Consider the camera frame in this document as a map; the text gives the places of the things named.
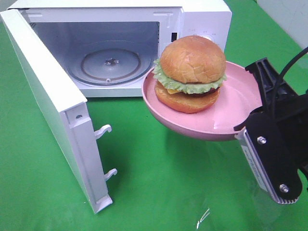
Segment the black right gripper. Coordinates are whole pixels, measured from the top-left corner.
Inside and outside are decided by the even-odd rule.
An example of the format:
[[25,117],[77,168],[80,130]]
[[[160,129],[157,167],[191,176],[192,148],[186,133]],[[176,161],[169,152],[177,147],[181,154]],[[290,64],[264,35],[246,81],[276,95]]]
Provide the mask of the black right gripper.
[[267,58],[245,67],[257,82],[262,110],[234,126],[248,164],[261,189],[278,204],[297,202],[308,175],[308,95],[300,95],[282,81],[274,95],[279,73]]

